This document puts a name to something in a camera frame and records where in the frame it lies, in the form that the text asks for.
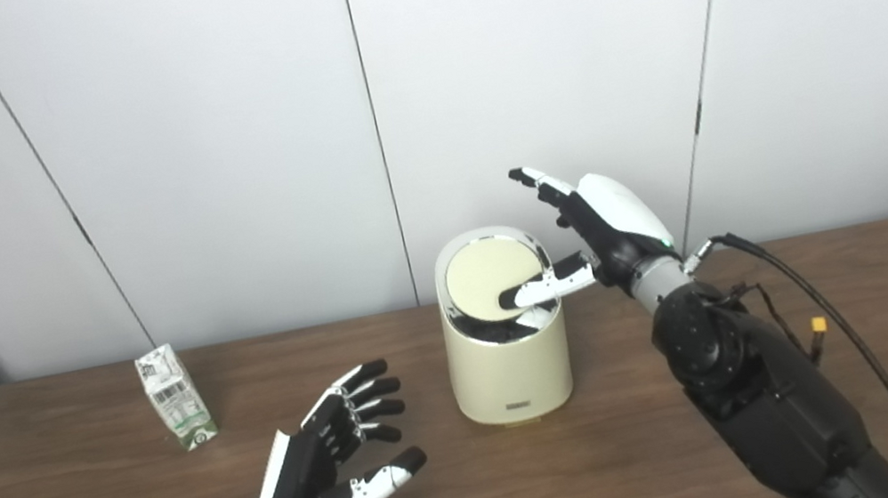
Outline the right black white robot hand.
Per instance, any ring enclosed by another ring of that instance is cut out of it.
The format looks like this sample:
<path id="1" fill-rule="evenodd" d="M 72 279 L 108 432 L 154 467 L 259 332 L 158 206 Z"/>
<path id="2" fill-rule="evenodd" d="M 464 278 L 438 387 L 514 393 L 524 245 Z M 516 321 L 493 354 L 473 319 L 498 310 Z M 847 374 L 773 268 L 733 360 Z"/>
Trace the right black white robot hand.
<path id="1" fill-rule="evenodd" d="M 609 176 L 587 174 L 569 185 L 529 166 L 510 169 L 507 176 L 534 189 L 557 211 L 558 226 L 577 232 L 585 249 L 505 289 L 497 295 L 500 309 L 525 309 L 595 284 L 628 290 L 649 262 L 682 261 L 672 233 L 651 207 Z"/>

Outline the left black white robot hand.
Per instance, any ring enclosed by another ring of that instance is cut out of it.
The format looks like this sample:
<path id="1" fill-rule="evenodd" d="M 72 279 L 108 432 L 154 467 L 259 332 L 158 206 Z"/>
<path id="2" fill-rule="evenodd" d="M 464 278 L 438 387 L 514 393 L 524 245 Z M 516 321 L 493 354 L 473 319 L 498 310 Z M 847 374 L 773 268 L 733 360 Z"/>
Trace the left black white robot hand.
<path id="1" fill-rule="evenodd" d="M 323 389 L 297 432 L 276 432 L 259 498 L 388 498 L 411 480 L 427 462 L 418 446 L 347 480 L 338 476 L 361 445 L 402 440 L 399 429 L 382 423 L 406 408 L 391 396 L 399 378 L 387 372 L 384 358 L 360 363 Z"/>

